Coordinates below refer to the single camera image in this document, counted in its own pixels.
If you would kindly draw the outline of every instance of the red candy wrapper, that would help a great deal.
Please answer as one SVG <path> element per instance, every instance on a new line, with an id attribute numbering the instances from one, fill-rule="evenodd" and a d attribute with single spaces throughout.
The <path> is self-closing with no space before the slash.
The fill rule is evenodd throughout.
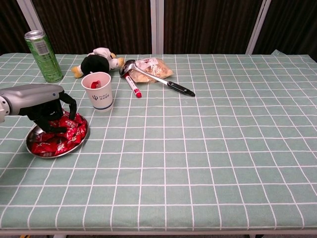
<path id="1" fill-rule="evenodd" d="M 59 124 L 60 127 L 67 127 L 67 128 L 77 128 L 78 123 L 65 117 L 62 116 L 59 120 Z"/>
<path id="2" fill-rule="evenodd" d="M 67 140 L 70 140 L 74 136 L 74 134 L 77 132 L 77 128 L 76 127 L 74 127 L 74 128 L 66 128 L 66 130 L 67 130 L 67 132 L 58 133 L 56 135 L 60 136 L 60 137 L 64 137 Z"/>
<path id="3" fill-rule="evenodd" d="M 40 154 L 40 153 L 46 153 L 46 152 L 55 152 L 57 149 L 57 143 L 50 142 L 40 142 L 40 143 L 34 143 L 32 146 L 32 152 L 34 154 Z"/>
<path id="4" fill-rule="evenodd" d="M 66 127 L 65 133 L 46 133 L 43 132 L 36 137 L 31 151 L 42 157 L 51 157 L 63 154 L 76 145 L 86 136 L 87 122 L 76 113 L 75 119 L 70 120 L 69 112 L 64 111 L 63 116 L 59 120 L 50 121 L 53 127 Z"/>
<path id="5" fill-rule="evenodd" d="M 91 84 L 91 88 L 92 88 L 92 89 L 101 88 L 100 80 L 98 80 L 98 81 L 96 81 L 96 82 L 93 82 L 93 83 Z"/>
<path id="6" fill-rule="evenodd" d="M 41 134 L 38 134 L 36 136 L 36 142 L 45 142 L 45 141 L 48 141 L 49 139 L 53 138 L 54 136 L 55 136 L 54 133 L 42 132 Z"/>
<path id="7" fill-rule="evenodd" d="M 56 148 L 55 155 L 60 155 L 68 150 L 69 148 L 67 147 L 67 141 L 61 142 Z"/>

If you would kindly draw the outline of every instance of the white marker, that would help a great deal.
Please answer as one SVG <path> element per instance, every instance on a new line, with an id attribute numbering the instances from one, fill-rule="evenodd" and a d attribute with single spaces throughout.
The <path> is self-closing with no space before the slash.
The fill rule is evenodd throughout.
<path id="1" fill-rule="evenodd" d="M 128 84 L 130 85 L 130 87 L 131 87 L 132 91 L 134 92 L 135 96 L 137 96 L 137 98 L 141 98 L 142 97 L 142 93 L 137 88 L 137 86 L 135 85 L 134 81 L 129 76 L 129 74 L 125 74 L 125 79 L 127 80 Z"/>

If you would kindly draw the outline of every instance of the paper cup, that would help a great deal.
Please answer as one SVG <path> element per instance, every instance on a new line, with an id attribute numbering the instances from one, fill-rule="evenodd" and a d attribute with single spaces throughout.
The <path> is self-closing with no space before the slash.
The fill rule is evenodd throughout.
<path id="1" fill-rule="evenodd" d="M 100 80 L 100 88 L 91 88 L 91 84 Z M 90 73 L 81 81 L 86 93 L 98 112 L 107 112 L 113 107 L 111 76 L 104 72 Z"/>

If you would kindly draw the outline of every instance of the robotic arm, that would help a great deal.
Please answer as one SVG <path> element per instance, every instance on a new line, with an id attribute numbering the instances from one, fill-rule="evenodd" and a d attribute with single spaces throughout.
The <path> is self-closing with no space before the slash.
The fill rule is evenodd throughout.
<path id="1" fill-rule="evenodd" d="M 66 132 L 65 127 L 49 124 L 63 115 L 60 100 L 69 104 L 69 119 L 74 120 L 76 101 L 59 85 L 28 84 L 0 89 L 0 123 L 7 115 L 27 115 L 45 132 Z"/>

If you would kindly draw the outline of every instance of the metal plate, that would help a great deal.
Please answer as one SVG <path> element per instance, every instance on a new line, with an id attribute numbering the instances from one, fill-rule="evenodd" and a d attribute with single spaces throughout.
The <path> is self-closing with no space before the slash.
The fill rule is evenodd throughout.
<path id="1" fill-rule="evenodd" d="M 43 158 L 43 159 L 55 159 L 55 158 L 64 156 L 64 155 L 66 155 L 66 154 L 68 154 L 68 153 L 70 153 L 70 152 L 74 152 L 75 150 L 77 150 L 80 146 L 82 146 L 82 145 L 85 143 L 86 139 L 89 137 L 89 134 L 90 134 L 89 126 L 88 126 L 87 120 L 86 120 L 84 117 L 82 117 L 82 116 L 80 116 L 80 117 L 81 117 L 81 119 L 82 119 L 83 121 L 86 122 L 86 132 L 87 132 L 87 133 L 86 133 L 85 137 L 81 140 L 81 142 L 80 142 L 78 145 L 76 145 L 74 148 L 72 148 L 72 149 L 70 149 L 70 150 L 68 150 L 68 151 L 66 151 L 66 152 L 64 152 L 64 153 L 62 153 L 62 154 L 56 155 L 56 156 L 46 156 L 46 157 L 45 157 L 45 156 L 40 156 L 40 155 L 37 155 L 37 154 L 32 153 L 32 151 L 31 151 L 31 150 L 32 150 L 32 145 L 33 145 L 33 143 L 35 142 L 36 136 L 39 135 L 39 134 L 41 134 L 42 132 L 44 132 L 41 128 L 39 128 L 39 126 L 35 126 L 35 127 L 30 131 L 30 133 L 28 134 L 28 136 L 26 137 L 26 149 L 27 149 L 28 152 L 30 152 L 32 155 L 34 155 L 34 156 L 36 156 L 36 157 Z"/>

